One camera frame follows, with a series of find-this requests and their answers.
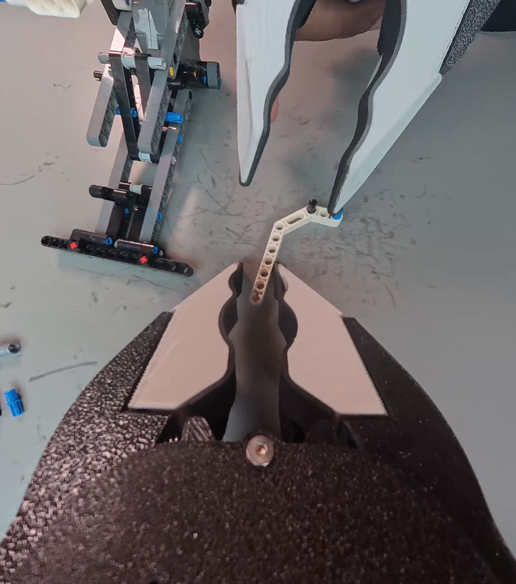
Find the grey desk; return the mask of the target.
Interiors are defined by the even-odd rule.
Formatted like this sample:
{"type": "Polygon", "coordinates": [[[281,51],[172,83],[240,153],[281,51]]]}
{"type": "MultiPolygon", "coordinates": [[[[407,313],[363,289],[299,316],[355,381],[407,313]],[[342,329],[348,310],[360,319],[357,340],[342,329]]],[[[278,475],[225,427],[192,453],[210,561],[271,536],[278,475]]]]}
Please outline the grey desk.
{"type": "MultiPolygon", "coordinates": [[[[233,331],[240,378],[226,437],[278,428],[282,339],[248,302],[271,226],[309,199],[327,202],[377,62],[377,33],[297,43],[254,181],[238,183],[235,18],[214,1],[202,59],[222,88],[201,91],[177,163],[162,244],[194,276],[116,265],[42,247],[44,235],[93,230],[88,195],[113,168],[86,131],[97,53],[114,34],[100,4],[79,20],[0,4],[0,539],[44,447],[80,391],[157,315],[242,261],[233,331]]],[[[281,261],[399,360],[463,445],[516,557],[516,33],[483,34],[444,77],[345,208],[337,229],[308,225],[281,261]]]]}

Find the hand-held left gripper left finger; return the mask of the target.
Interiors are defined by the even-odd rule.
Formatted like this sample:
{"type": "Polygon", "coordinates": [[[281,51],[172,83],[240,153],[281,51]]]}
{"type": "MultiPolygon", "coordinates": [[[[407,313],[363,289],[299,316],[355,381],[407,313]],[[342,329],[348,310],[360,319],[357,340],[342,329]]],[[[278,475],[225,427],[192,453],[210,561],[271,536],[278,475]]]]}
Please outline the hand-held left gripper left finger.
{"type": "Polygon", "coordinates": [[[167,417],[159,440],[181,439],[186,422],[203,418],[216,440],[224,438],[236,397],[235,350],[243,263],[218,273],[175,307],[127,412],[167,417]]]}

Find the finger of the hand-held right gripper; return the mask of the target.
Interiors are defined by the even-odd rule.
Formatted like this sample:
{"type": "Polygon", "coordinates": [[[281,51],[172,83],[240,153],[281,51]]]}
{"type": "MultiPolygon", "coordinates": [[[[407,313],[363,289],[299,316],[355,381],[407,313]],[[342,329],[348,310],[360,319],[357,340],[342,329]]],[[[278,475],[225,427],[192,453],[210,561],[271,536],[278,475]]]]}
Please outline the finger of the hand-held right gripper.
{"type": "Polygon", "coordinates": [[[469,1],[386,1],[380,61],[364,91],[352,141],[327,207],[337,215],[440,83],[444,58],[469,1]]]}
{"type": "Polygon", "coordinates": [[[239,181],[251,184],[269,138],[274,102],[290,74],[292,46],[315,1],[236,1],[239,181]]]}

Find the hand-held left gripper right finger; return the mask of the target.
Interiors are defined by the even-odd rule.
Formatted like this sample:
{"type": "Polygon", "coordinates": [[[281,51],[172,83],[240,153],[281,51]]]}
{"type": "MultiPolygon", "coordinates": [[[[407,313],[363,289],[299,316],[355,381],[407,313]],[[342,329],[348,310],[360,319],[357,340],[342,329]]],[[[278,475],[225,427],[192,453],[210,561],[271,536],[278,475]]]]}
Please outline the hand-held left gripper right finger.
{"type": "Polygon", "coordinates": [[[356,445],[353,416],[387,416],[342,312],[282,264],[274,268],[285,347],[278,388],[282,438],[356,445]]]}

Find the person's right hand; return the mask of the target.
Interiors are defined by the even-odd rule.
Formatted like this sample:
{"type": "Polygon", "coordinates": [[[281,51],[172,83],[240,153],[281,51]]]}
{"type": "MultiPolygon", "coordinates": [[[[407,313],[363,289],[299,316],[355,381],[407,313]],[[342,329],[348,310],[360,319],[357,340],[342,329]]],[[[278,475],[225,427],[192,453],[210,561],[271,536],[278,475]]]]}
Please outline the person's right hand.
{"type": "Polygon", "coordinates": [[[316,1],[296,34],[297,41],[349,39],[378,27],[385,1],[316,1]]]}

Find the toy brick truck model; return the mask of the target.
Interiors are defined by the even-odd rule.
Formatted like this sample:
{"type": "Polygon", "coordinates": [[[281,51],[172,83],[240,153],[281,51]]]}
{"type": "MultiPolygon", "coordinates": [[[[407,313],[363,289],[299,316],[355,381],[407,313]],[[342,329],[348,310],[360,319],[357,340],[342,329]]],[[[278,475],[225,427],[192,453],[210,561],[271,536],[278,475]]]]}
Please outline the toy brick truck model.
{"type": "Polygon", "coordinates": [[[102,202],[95,231],[46,235],[44,248],[191,277],[187,263],[166,256],[160,231],[195,89],[219,89],[219,63],[200,60],[212,1],[101,1],[115,32],[98,54],[99,90],[87,130],[94,147],[120,139],[107,186],[91,185],[102,202]]]}

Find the white bent brick beam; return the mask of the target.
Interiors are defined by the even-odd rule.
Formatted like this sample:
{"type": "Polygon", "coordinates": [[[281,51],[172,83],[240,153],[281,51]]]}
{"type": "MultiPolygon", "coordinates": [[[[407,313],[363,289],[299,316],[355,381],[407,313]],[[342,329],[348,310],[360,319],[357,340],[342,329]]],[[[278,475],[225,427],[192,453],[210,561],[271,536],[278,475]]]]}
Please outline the white bent brick beam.
{"type": "Polygon", "coordinates": [[[309,223],[316,223],[334,228],[342,221],[333,221],[330,218],[330,215],[333,215],[333,213],[330,213],[327,208],[320,205],[318,205],[318,211],[316,214],[308,214],[306,208],[307,205],[275,221],[273,224],[269,240],[260,263],[259,271],[255,278],[252,292],[250,294],[249,300],[252,305],[260,305],[263,301],[270,277],[273,273],[278,254],[283,243],[283,239],[286,235],[309,223]]]}

